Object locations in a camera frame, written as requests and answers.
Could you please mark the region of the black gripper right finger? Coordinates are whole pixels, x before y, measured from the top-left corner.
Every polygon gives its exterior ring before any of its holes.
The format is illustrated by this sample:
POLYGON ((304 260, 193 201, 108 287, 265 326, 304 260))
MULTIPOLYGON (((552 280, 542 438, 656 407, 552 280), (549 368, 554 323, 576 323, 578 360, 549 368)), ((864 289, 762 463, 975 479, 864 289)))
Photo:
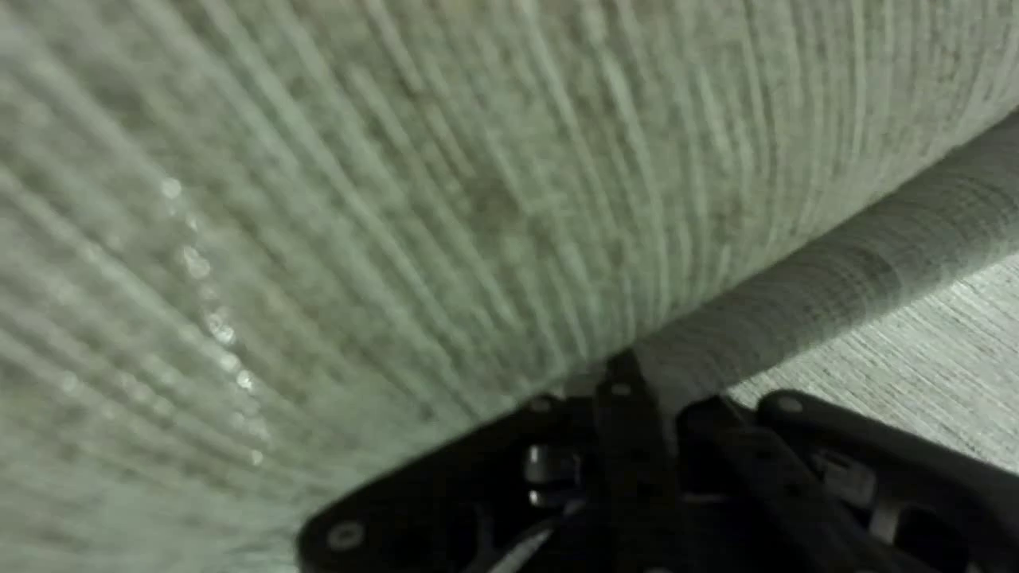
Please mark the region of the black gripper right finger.
POLYGON ((1019 479, 805 391, 679 413, 692 573, 1019 573, 1019 479))

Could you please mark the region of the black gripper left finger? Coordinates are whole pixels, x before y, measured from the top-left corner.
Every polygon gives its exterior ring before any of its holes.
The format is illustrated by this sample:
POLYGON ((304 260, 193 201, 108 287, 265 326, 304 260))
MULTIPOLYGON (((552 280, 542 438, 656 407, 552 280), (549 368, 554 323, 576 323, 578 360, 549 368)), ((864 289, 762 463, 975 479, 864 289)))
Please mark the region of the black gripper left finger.
POLYGON ((638 355, 589 399, 542 396, 317 508, 299 573, 682 573, 675 479, 638 355))

